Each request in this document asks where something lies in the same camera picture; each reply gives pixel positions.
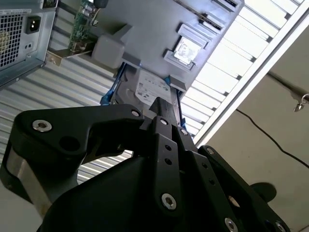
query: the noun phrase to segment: white label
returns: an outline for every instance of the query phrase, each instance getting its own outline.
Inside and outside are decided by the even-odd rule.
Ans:
[[[31,9],[0,10],[0,15],[26,15],[30,13]]]
[[[168,84],[160,77],[144,70],[140,71],[139,83],[135,95],[141,102],[150,106],[157,97],[171,103],[171,93]]]

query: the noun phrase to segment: power cord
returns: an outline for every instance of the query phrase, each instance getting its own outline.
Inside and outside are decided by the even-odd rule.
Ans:
[[[236,110],[238,113],[244,115],[245,117],[247,117],[253,125],[255,125],[255,127],[257,127],[264,135],[266,135],[278,148],[279,150],[284,153],[285,155],[288,155],[289,157],[295,159],[296,161],[300,162],[301,164],[303,164],[306,168],[309,168],[309,165],[306,164],[304,161],[300,160],[299,158],[293,156],[291,153],[286,152],[285,150],[282,149],[282,147],[277,143],[277,141],[275,139],[273,139],[269,134],[267,134],[262,128],[260,128],[254,121],[253,119],[247,115],[246,113],[240,111],[239,109]]]

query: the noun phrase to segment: white wall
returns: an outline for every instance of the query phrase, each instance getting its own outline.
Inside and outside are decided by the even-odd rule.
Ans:
[[[36,232],[42,223],[32,204],[8,191],[0,183],[0,231]]]
[[[273,71],[309,92],[309,30]],[[239,107],[284,150],[309,164],[309,104],[293,113],[296,101],[265,77]],[[269,182],[278,195],[270,206],[297,232],[309,225],[309,169],[279,149],[243,115],[235,112],[210,140],[219,154],[249,183]]]

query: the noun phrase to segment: power supply vent grille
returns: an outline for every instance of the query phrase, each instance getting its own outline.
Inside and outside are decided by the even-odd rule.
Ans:
[[[0,70],[16,61],[18,57],[23,16],[0,16]]]

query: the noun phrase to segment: green circuit board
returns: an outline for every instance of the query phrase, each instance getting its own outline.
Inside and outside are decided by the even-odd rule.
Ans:
[[[81,0],[81,6],[75,16],[73,30],[70,36],[69,50],[73,50],[75,42],[85,41],[89,38],[91,18],[87,18],[82,13],[84,4],[88,2],[87,0]]]

